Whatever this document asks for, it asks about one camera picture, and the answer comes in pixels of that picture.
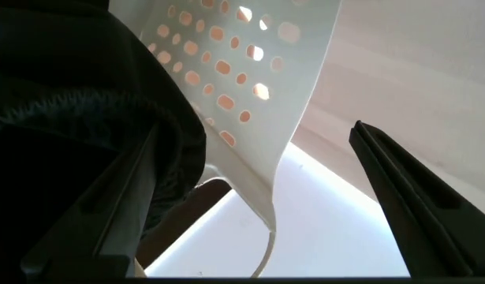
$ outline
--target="brown object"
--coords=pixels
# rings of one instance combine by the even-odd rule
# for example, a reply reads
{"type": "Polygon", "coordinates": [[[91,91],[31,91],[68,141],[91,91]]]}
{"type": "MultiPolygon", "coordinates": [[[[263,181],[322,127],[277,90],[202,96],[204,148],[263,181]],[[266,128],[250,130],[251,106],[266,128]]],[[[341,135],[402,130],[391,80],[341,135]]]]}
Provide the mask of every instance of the brown object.
{"type": "Polygon", "coordinates": [[[148,267],[230,190],[231,187],[225,181],[212,180],[192,191],[185,202],[172,208],[139,243],[136,258],[140,265],[148,267]]]}

